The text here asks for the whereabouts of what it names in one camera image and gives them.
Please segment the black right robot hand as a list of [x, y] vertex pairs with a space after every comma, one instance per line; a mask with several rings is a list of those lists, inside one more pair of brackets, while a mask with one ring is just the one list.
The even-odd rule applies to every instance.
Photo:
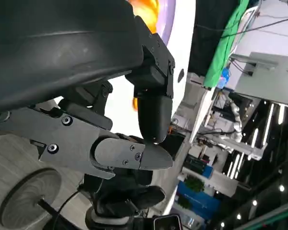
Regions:
[[164, 190], [151, 185], [153, 171], [116, 169], [111, 179], [84, 175], [83, 189], [95, 212], [106, 218], [133, 216], [153, 207], [166, 197]]

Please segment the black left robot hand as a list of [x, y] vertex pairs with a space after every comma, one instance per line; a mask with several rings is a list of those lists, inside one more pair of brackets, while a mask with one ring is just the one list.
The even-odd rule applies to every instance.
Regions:
[[[175, 60], [125, 0], [0, 0], [0, 131], [41, 161], [111, 179], [114, 168], [164, 170], [159, 146], [173, 104]], [[111, 132], [89, 87], [125, 76], [141, 138]]]

